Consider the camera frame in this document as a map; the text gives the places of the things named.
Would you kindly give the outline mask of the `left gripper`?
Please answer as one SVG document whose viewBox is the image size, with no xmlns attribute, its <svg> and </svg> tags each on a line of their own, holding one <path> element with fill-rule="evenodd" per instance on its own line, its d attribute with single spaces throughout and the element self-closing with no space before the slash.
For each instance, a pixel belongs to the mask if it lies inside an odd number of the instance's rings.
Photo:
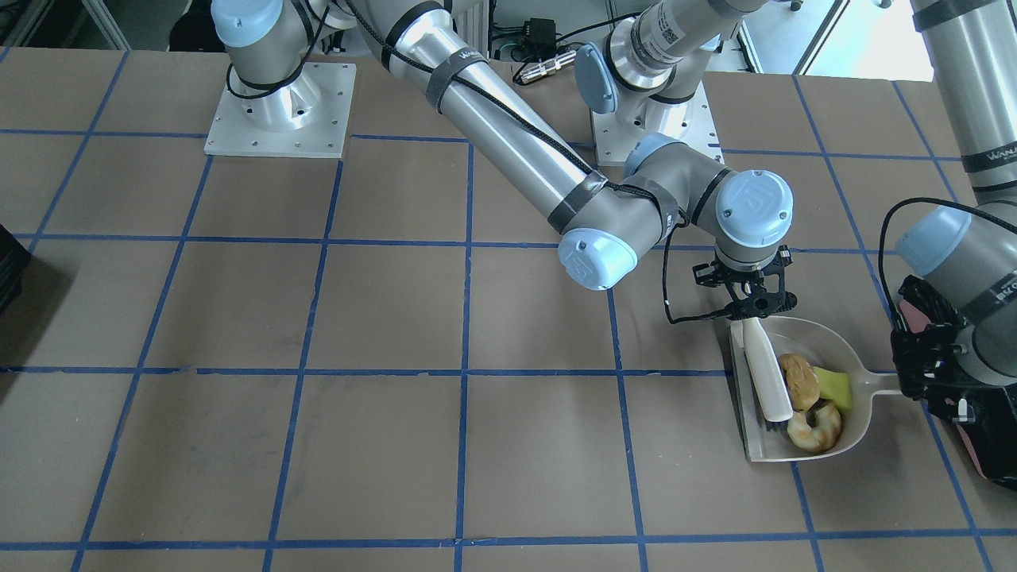
<svg viewBox="0 0 1017 572">
<path fill-rule="evenodd" d="M 902 394 L 928 402 L 967 397 L 973 385 L 957 363 L 966 318 L 919 276 L 906 276 L 898 293 L 890 340 Z"/>
</svg>

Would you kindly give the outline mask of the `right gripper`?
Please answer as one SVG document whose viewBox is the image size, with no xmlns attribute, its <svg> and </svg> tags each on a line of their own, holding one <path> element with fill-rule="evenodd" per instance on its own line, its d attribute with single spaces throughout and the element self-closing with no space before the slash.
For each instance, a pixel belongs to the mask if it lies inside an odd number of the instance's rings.
<svg viewBox="0 0 1017 572">
<path fill-rule="evenodd" d="M 741 321 L 791 311 L 798 305 L 798 297 L 786 290 L 785 268 L 792 263 L 791 250 L 787 246 L 780 246 L 774 260 L 760 270 L 735 271 L 717 260 L 695 265 L 693 273 L 696 283 L 708 288 L 724 287 L 731 296 L 731 301 L 726 307 L 708 314 L 695 314 L 693 320 Z"/>
</svg>

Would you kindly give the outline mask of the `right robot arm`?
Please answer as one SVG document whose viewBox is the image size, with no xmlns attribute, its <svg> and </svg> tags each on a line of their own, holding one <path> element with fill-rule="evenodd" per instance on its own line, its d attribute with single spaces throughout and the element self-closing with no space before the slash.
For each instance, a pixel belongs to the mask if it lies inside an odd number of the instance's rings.
<svg viewBox="0 0 1017 572">
<path fill-rule="evenodd" d="M 710 319 L 766 318 L 795 307 L 786 289 L 793 219 L 788 183 L 773 172 L 728 167 L 690 145 L 680 119 L 704 65 L 698 56 L 760 8 L 759 1 L 660 1 L 584 44 L 575 84 L 592 113 L 625 128 L 624 176 L 611 181 L 582 159 L 454 28 L 450 1 L 214 1 L 211 21 L 230 55 L 226 90 L 253 102 L 300 95 L 307 58 L 327 33 L 360 26 L 388 73 L 422 91 L 559 233 L 560 264 L 589 290 L 613 288 L 675 231 L 715 240 L 698 285 L 724 288 Z"/>
</svg>

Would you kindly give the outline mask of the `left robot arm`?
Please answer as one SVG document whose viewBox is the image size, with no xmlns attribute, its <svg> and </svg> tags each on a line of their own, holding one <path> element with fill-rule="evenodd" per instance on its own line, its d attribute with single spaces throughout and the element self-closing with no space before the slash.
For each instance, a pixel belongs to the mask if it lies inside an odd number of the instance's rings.
<svg viewBox="0 0 1017 572">
<path fill-rule="evenodd" d="M 895 323 L 902 392 L 933 400 L 1015 388 L 1015 3 L 915 1 L 970 205 L 934 205 L 896 249 L 957 314 L 912 333 Z"/>
</svg>

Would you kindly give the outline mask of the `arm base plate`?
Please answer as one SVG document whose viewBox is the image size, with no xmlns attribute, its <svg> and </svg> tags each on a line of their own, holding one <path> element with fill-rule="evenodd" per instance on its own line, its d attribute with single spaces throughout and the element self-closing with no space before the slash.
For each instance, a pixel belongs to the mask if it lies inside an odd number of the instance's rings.
<svg viewBox="0 0 1017 572">
<path fill-rule="evenodd" d="M 268 97 L 230 75 L 215 109 L 204 152 L 215 156 L 326 158 L 344 155 L 357 68 L 307 63 L 301 75 Z"/>
<path fill-rule="evenodd" d="M 712 159 L 723 160 L 704 83 L 697 85 L 690 100 L 679 104 L 651 98 L 622 98 L 614 113 L 591 111 L 590 119 L 600 167 L 625 165 L 636 144 L 650 133 L 661 133 Z"/>
</svg>

